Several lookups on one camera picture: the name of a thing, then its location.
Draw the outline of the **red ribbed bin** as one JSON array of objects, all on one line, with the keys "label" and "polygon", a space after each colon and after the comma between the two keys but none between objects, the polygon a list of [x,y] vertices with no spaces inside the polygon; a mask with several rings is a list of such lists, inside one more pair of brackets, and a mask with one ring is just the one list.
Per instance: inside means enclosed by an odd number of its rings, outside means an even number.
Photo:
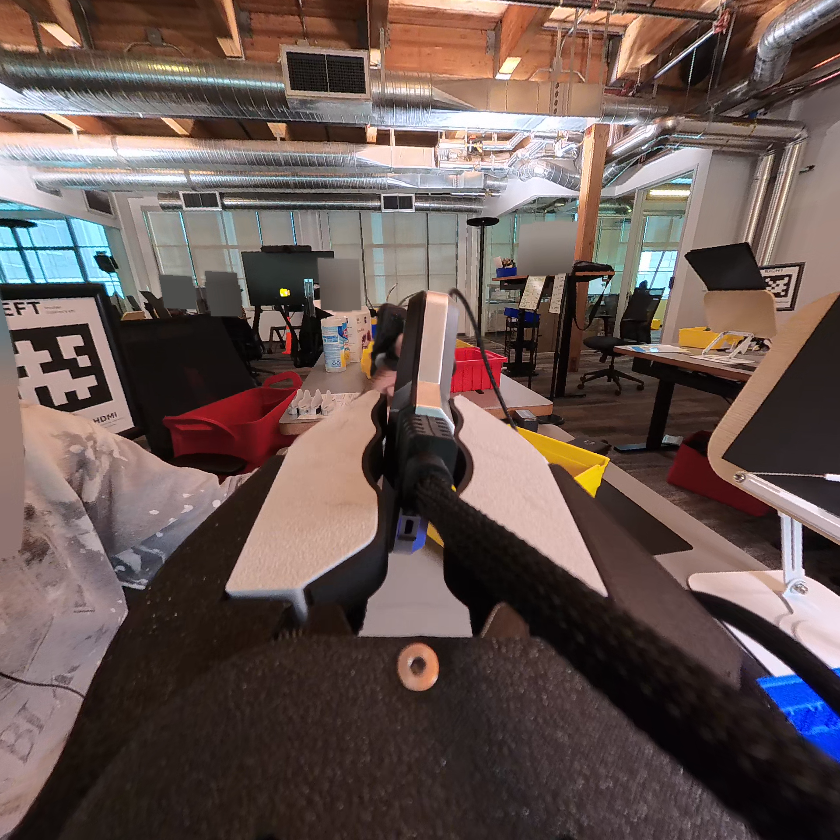
[{"label": "red ribbed bin", "polygon": [[492,382],[501,384],[501,369],[507,358],[487,351],[489,366],[485,365],[480,348],[476,346],[455,349],[455,370],[450,384],[452,394],[460,392],[491,391]]}]

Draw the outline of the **large silver air duct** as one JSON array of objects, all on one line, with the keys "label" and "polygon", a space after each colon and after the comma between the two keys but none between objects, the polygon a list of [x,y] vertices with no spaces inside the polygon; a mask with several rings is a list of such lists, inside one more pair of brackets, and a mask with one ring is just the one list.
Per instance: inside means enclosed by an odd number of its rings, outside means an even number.
[{"label": "large silver air duct", "polygon": [[596,83],[447,79],[373,70],[362,94],[294,92],[281,63],[3,49],[2,111],[107,118],[255,119],[410,130],[582,130],[668,108]]}]

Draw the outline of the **black television screen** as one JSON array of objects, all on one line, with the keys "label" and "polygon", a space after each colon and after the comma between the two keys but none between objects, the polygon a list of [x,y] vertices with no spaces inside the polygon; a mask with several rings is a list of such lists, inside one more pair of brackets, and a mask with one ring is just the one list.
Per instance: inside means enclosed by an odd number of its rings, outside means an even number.
[{"label": "black television screen", "polygon": [[251,306],[284,306],[300,311],[315,298],[319,260],[334,257],[331,250],[293,253],[242,251],[240,255]]}]

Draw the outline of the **white cardboard box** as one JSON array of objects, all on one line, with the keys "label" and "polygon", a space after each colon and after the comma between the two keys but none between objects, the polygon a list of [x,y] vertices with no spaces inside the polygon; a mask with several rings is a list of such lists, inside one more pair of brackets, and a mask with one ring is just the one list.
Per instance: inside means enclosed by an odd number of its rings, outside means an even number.
[{"label": "white cardboard box", "polygon": [[371,312],[368,308],[345,313],[350,362],[360,363],[364,349],[372,341]]}]

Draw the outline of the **black framed tag sign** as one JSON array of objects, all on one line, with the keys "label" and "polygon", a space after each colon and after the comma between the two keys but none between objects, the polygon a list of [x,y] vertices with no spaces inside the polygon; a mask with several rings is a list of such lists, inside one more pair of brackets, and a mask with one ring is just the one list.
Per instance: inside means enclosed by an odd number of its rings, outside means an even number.
[{"label": "black framed tag sign", "polygon": [[804,269],[804,262],[761,266],[759,268],[767,291],[773,296],[777,312],[792,312],[795,310]]},{"label": "black framed tag sign", "polygon": [[22,399],[129,438],[143,432],[119,325],[100,283],[3,283]]}]

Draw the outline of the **wooden post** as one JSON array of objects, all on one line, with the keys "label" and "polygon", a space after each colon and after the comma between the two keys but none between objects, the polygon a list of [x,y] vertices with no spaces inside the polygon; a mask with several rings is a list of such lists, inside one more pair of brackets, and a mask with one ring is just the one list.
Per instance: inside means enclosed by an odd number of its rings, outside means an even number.
[{"label": "wooden post", "polygon": [[[581,147],[581,186],[579,192],[578,229],[575,240],[575,260],[593,261],[597,220],[602,195],[602,180],[605,169],[606,151],[608,148],[610,127],[603,123],[595,123],[584,132]],[[572,282],[574,291],[574,317],[579,324],[583,324],[585,301],[588,288],[587,283]],[[575,372],[579,367],[582,346],[582,330],[572,324],[570,334],[570,360],[568,372]]]}]

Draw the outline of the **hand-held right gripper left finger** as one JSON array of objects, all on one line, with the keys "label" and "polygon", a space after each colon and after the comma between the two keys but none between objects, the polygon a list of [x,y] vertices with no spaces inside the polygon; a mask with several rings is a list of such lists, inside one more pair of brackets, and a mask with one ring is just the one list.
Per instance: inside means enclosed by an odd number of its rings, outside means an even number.
[{"label": "hand-held right gripper left finger", "polygon": [[386,401],[377,391],[316,423],[288,449],[226,583],[241,599],[362,613],[387,570],[382,474]]}]

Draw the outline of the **black panel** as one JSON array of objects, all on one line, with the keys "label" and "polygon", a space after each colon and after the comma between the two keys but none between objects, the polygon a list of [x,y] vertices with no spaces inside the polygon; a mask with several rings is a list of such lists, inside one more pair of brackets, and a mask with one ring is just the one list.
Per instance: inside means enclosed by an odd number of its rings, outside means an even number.
[{"label": "black panel", "polygon": [[121,321],[118,337],[129,392],[153,454],[170,461],[172,436],[163,424],[255,387],[220,318],[188,316]]}]

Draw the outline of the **blue storage bin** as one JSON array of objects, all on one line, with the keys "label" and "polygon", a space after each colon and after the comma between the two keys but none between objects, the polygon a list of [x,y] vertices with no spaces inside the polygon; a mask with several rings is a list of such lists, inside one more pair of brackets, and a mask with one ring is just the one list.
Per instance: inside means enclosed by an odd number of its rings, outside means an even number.
[{"label": "blue storage bin", "polygon": [[758,684],[803,738],[839,762],[839,717],[798,675],[765,676]]}]

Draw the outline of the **wooden desk black legs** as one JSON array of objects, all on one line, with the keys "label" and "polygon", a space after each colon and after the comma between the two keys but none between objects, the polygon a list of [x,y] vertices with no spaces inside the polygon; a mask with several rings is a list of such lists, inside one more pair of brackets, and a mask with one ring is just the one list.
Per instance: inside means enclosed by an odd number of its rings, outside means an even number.
[{"label": "wooden desk black legs", "polygon": [[725,363],[720,353],[696,357],[666,351],[662,344],[624,345],[617,347],[616,353],[633,359],[633,372],[658,381],[646,441],[614,446],[616,452],[623,454],[673,451],[682,445],[683,437],[665,432],[676,385],[731,400],[765,357],[765,352],[747,352]]}]

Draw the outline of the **silver multiport hub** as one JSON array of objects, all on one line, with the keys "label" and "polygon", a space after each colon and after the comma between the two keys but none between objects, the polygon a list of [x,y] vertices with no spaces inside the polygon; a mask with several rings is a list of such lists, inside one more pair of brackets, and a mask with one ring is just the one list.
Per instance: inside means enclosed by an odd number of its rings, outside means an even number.
[{"label": "silver multiport hub", "polygon": [[443,292],[422,291],[407,306],[384,444],[382,512],[390,551],[414,553],[427,521],[415,510],[428,471],[452,483],[459,447],[450,405],[458,310]]}]

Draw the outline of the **metal air vent grille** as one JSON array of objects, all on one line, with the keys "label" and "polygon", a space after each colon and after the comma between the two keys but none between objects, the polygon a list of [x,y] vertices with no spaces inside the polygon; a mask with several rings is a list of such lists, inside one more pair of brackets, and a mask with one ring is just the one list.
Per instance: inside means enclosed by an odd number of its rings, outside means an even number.
[{"label": "metal air vent grille", "polygon": [[282,45],[279,63],[288,98],[372,100],[366,50]]}]

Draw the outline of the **row of small white bottles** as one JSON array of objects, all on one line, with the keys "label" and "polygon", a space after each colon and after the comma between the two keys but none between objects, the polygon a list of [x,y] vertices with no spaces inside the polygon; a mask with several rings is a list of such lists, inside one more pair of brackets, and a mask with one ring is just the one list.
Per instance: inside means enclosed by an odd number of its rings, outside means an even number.
[{"label": "row of small white bottles", "polygon": [[298,390],[287,407],[286,417],[290,420],[321,417],[333,413],[337,405],[336,395],[331,391],[310,393],[309,390]]}]

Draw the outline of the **black standing desk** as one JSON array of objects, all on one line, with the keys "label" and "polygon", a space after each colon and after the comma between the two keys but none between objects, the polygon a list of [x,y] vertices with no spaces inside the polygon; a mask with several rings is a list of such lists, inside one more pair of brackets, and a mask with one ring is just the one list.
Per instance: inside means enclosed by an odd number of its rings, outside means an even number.
[{"label": "black standing desk", "polygon": [[503,348],[505,363],[503,370],[509,376],[527,376],[528,382],[536,371],[541,330],[539,305],[543,293],[549,291],[551,312],[557,317],[553,344],[552,380],[549,398],[565,398],[566,377],[570,367],[572,333],[585,330],[577,323],[579,303],[583,302],[585,289],[593,279],[612,279],[612,266],[577,260],[569,274],[545,277],[510,276],[500,281],[502,289],[521,292],[524,303],[506,307],[506,326]]}]

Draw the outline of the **black office chair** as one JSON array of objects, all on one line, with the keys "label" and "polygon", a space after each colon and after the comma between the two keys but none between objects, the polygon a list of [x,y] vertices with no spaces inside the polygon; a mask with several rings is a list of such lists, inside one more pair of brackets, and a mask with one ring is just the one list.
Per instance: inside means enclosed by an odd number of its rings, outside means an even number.
[{"label": "black office chair", "polygon": [[605,378],[613,383],[617,396],[622,394],[622,380],[636,384],[639,391],[644,389],[644,382],[633,375],[617,371],[615,368],[616,348],[631,344],[650,343],[651,326],[661,295],[653,295],[647,289],[638,287],[629,298],[623,317],[618,325],[617,336],[594,336],[583,340],[584,347],[598,351],[601,362],[609,361],[609,366],[589,374],[583,374],[577,385],[583,390],[588,382]]}]

